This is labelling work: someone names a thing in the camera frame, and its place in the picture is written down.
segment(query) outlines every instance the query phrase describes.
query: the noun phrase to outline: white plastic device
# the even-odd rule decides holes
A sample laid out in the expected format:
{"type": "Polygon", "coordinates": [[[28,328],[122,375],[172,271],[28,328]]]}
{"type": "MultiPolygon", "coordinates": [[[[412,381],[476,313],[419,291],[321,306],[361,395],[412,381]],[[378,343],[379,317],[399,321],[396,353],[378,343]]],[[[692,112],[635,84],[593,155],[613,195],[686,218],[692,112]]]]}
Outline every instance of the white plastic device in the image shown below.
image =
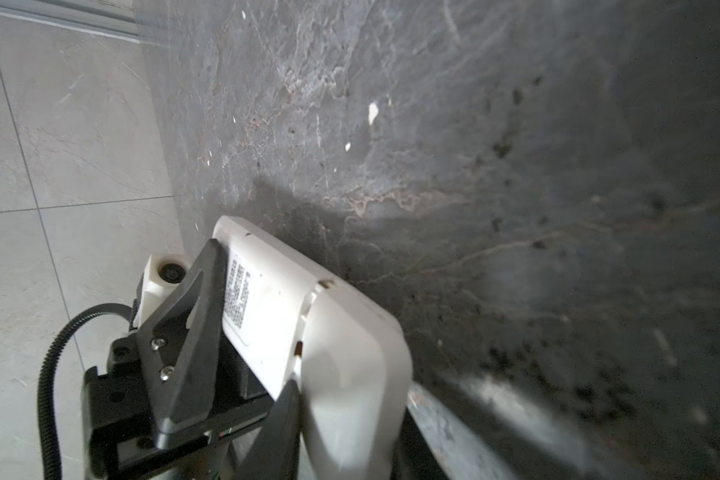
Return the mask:
{"type": "MultiPolygon", "coordinates": [[[[298,381],[316,477],[389,478],[412,381],[397,320],[247,220],[222,216],[213,238],[228,253],[224,333],[272,398],[291,376],[298,381]]],[[[144,294],[156,290],[155,276],[165,283],[156,273],[162,259],[146,266],[136,325],[160,304],[148,309],[144,294]]]]}

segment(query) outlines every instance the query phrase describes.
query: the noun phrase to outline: gray marble surface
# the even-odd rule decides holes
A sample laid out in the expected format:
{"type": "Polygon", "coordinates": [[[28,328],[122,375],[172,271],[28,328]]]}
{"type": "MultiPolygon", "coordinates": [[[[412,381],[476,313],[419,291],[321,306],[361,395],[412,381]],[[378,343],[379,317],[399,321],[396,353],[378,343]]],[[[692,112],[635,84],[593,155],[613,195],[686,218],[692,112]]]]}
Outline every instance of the gray marble surface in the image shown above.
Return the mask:
{"type": "Polygon", "coordinates": [[[520,476],[720,478],[720,2],[134,9],[191,254],[346,278],[520,476]]]}

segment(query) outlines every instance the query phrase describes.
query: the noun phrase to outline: black circular hole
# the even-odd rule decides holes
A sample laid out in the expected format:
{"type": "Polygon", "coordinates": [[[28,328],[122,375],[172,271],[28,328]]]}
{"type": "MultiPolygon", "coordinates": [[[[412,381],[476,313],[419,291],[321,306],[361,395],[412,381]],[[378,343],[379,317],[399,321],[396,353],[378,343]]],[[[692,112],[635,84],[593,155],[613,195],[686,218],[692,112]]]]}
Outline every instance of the black circular hole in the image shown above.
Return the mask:
{"type": "Polygon", "coordinates": [[[149,450],[150,448],[155,447],[155,443],[152,441],[152,438],[150,438],[150,437],[141,437],[138,440],[136,440],[136,446],[141,448],[142,450],[149,450]]]}
{"type": "Polygon", "coordinates": [[[164,281],[168,283],[181,283],[184,280],[184,267],[179,264],[165,264],[157,272],[164,281]]]}
{"type": "Polygon", "coordinates": [[[123,398],[125,398],[125,393],[123,392],[115,391],[110,394],[110,402],[112,403],[122,402],[123,398]]]}

